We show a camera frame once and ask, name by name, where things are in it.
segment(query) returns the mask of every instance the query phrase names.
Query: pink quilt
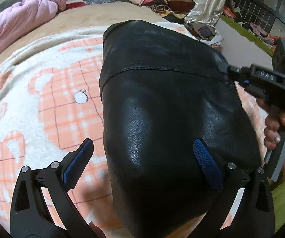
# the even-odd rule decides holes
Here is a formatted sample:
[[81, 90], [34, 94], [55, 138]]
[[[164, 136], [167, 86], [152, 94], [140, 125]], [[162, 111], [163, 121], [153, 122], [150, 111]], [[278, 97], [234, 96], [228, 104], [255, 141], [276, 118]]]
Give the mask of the pink quilt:
[[53, 19], [58, 5], [50, 0], [22, 0], [0, 13], [0, 53], [20, 37]]

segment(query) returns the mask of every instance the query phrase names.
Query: satin curtain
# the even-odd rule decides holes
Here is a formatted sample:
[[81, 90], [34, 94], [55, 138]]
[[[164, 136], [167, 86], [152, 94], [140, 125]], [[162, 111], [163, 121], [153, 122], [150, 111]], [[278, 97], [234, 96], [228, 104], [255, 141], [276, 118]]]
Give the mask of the satin curtain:
[[196, 4], [184, 18], [186, 23], [199, 22], [213, 26], [223, 12], [225, 0], [193, 0]]

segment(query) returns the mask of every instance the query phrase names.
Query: device handle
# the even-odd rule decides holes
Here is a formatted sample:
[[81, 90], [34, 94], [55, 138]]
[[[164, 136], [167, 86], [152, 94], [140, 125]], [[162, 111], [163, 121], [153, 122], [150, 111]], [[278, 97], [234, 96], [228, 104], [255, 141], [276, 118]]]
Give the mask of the device handle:
[[[275, 105], [272, 105], [270, 109], [270, 115], [275, 119], [279, 119], [280, 109]], [[267, 150], [264, 159], [265, 173], [274, 182], [278, 181], [279, 174], [285, 162], [285, 126], [280, 124], [278, 133], [281, 138], [280, 142], [276, 145], [275, 149]]]

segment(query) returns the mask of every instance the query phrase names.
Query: blanket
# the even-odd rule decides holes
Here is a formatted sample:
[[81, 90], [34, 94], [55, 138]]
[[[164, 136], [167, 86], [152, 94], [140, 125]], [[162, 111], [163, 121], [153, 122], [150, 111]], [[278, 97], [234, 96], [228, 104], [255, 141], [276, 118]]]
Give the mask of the blanket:
[[[193, 38], [179, 24], [157, 25]], [[107, 238], [132, 237], [113, 211], [102, 140], [99, 76], [103, 33], [108, 27], [82, 28], [38, 39], [15, 51], [0, 65], [0, 223], [6, 230], [20, 169], [24, 165], [44, 168], [61, 161], [88, 137], [94, 142], [93, 157], [68, 194], [87, 223], [93, 221]], [[253, 97], [240, 87], [238, 93], [256, 130], [263, 156], [264, 115]], [[62, 226], [49, 193], [46, 189], [43, 193], [53, 220]], [[223, 227], [231, 223], [238, 204], [234, 203]], [[187, 237], [202, 217], [167, 238]]]
[[53, 19], [58, 5], [50, 0], [22, 0], [0, 12], [0, 53], [36, 27]]

